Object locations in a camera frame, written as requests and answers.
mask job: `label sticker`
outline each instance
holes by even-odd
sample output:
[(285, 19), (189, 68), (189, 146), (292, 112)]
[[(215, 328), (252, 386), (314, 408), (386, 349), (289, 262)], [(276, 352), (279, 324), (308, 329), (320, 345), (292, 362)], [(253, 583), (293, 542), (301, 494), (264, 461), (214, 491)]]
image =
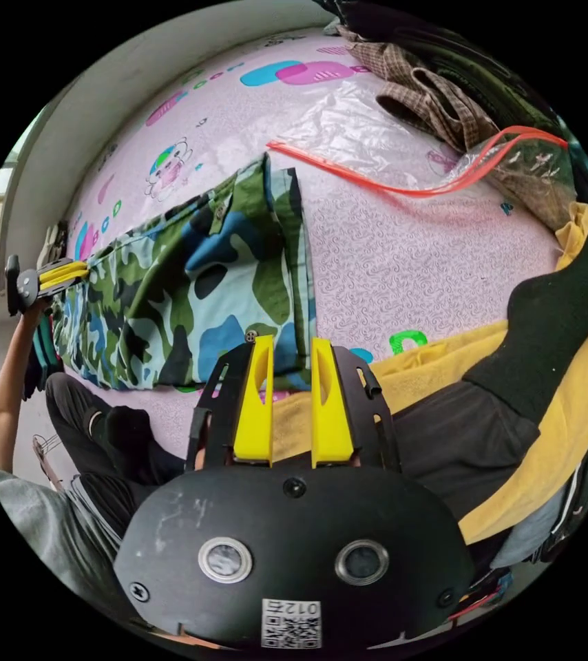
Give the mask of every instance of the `label sticker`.
[(321, 602), (262, 599), (262, 647), (316, 649), (321, 646)]

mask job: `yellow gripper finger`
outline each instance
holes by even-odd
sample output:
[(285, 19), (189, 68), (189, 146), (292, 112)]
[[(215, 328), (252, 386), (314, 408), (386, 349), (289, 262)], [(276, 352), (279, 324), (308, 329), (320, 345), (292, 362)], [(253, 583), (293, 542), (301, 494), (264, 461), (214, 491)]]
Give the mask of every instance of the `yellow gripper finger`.
[(327, 339), (313, 338), (313, 468), (325, 463), (346, 463), (354, 445), (337, 374), (333, 347)]
[(39, 276), (39, 288), (50, 289), (76, 277), (87, 277), (89, 273), (86, 262), (70, 262), (56, 269), (46, 271)]
[[(260, 389), (266, 380), (264, 403)], [(244, 399), (234, 439), (234, 457), (237, 461), (267, 462), (273, 457), (273, 336), (255, 338), (251, 355)]]

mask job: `camouflage fabric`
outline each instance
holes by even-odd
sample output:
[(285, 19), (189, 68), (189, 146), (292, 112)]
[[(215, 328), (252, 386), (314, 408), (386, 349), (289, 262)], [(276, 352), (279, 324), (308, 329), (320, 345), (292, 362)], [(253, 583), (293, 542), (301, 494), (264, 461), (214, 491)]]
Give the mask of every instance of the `camouflage fabric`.
[(54, 302), (70, 368), (114, 390), (204, 383), (246, 334), (274, 336), (275, 387), (310, 388), (315, 300), (294, 168), (261, 158), (89, 260)]

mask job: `yellow towel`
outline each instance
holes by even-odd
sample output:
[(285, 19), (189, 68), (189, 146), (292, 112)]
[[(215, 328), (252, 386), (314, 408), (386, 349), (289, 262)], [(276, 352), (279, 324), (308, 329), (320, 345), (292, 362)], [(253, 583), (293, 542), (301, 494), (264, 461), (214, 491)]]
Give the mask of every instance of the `yellow towel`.
[[(588, 205), (571, 206), (556, 232), (563, 250), (556, 270), (578, 255), (588, 236)], [(455, 335), (371, 365), (391, 411), (400, 411), (460, 380), (503, 341), (507, 322)], [(311, 398), (301, 392), (273, 406), (273, 454), (280, 461), (311, 447)], [(439, 439), (446, 443), (448, 439)], [(505, 530), (546, 503), (569, 480), (588, 450), (588, 339), (572, 361), (540, 424), (540, 436), (514, 475), (459, 526), (467, 544)]]

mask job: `red wire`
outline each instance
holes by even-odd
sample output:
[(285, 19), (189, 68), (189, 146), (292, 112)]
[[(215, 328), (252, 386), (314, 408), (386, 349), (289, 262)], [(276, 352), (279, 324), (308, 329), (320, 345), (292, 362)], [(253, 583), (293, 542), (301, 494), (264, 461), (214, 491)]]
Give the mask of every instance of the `red wire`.
[(494, 597), (497, 597), (499, 595), (499, 591), (496, 591), (492, 594), (488, 594), (486, 597), (482, 597), (482, 599), (476, 601), (474, 604), (470, 605), (468, 608), (465, 608), (463, 611), (460, 611), (458, 613), (455, 613), (454, 615), (451, 615), (448, 620), (457, 620), (461, 616), (466, 615), (466, 613), (470, 613), (471, 611), (474, 611), (476, 608), (479, 608), (480, 606), (483, 606), (487, 601), (491, 601)]
[[(500, 150), (500, 152), (497, 153), (497, 155), (489, 159), (487, 162), (481, 163), (481, 161), (487, 155), (488, 151), (491, 148), (493, 148), (493, 146), (504, 135), (508, 135), (508, 134), (518, 134), (518, 135), (513, 140), (505, 144), (502, 150)], [(462, 188), (466, 188), (474, 184), (476, 181), (482, 179), (482, 177), (486, 176), (491, 170), (493, 170), (493, 168), (495, 168), (495, 166), (497, 166), (502, 161), (505, 155), (517, 143), (522, 142), (523, 140), (542, 140), (547, 143), (555, 144), (558, 147), (562, 147), (563, 149), (567, 148), (566, 140), (563, 140), (562, 138), (558, 138), (545, 131), (541, 131), (539, 129), (534, 129), (525, 126), (511, 126), (506, 129), (503, 129), (503, 131), (500, 131), (495, 136), (490, 138), (485, 143), (485, 146), (482, 148), (482, 150), (480, 151), (480, 154), (478, 155), (477, 159), (468, 167), (468, 169), (463, 174), (457, 177), (457, 179), (453, 180), (452, 182), (449, 182), (446, 185), (437, 187), (435, 189), (428, 189), (425, 191), (414, 191), (404, 188), (398, 188), (396, 186), (388, 186), (386, 184), (381, 184), (377, 181), (374, 181), (373, 179), (370, 179), (369, 177), (354, 172), (353, 170), (350, 170), (349, 168), (343, 165), (340, 165), (338, 163), (333, 163), (327, 158), (308, 154), (307, 152), (305, 152), (302, 149), (299, 149), (298, 147), (287, 145), (286, 143), (280, 142), (278, 140), (272, 140), (268, 142), (266, 146), (269, 147), (270, 149), (273, 149), (274, 151), (280, 151), (283, 154), (288, 154), (289, 156), (299, 158), (304, 162), (308, 162), (311, 165), (320, 167), (344, 179), (353, 181), (358, 185), (363, 185), (363, 186), (367, 186), (368, 188), (387, 191), (390, 193), (407, 195), (412, 198), (431, 198), (436, 195), (441, 195), (445, 193), (450, 193), (452, 191), (461, 190)]]

